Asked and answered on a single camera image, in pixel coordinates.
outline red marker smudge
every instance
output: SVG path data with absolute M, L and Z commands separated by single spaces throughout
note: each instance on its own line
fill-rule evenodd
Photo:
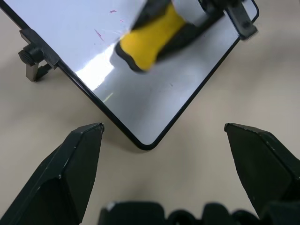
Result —
M 101 36 L 101 34 L 99 34 L 99 32 L 96 29 L 94 29 L 94 30 L 98 34 L 99 38 L 101 38 L 101 40 L 104 41 L 103 38 L 102 38 L 102 36 Z

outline whiteboard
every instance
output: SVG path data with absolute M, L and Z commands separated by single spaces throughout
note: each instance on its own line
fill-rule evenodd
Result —
M 60 56 L 140 143 L 166 126 L 238 38 L 224 16 L 193 44 L 139 74 L 114 52 L 145 0 L 4 0 Z M 244 6 L 251 19 L 257 9 Z

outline beige table surface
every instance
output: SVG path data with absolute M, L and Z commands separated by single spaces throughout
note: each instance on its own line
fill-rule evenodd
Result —
M 200 216 L 206 202 L 253 211 L 235 171 L 226 122 L 271 131 L 300 158 L 300 3 L 257 0 L 259 33 L 240 42 L 153 151 L 138 150 L 60 70 L 38 83 L 17 53 L 26 43 L 0 11 L 0 215 L 39 163 L 78 126 L 105 133 L 84 217 L 112 200 L 160 201 Z

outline black plastic clip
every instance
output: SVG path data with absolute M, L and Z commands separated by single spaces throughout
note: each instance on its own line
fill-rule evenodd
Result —
M 19 52 L 20 59 L 26 64 L 26 77 L 32 82 L 38 81 L 49 70 L 56 69 L 60 58 L 34 30 L 26 28 L 21 30 L 20 34 L 28 43 Z M 43 60 L 47 64 L 39 67 L 39 63 Z

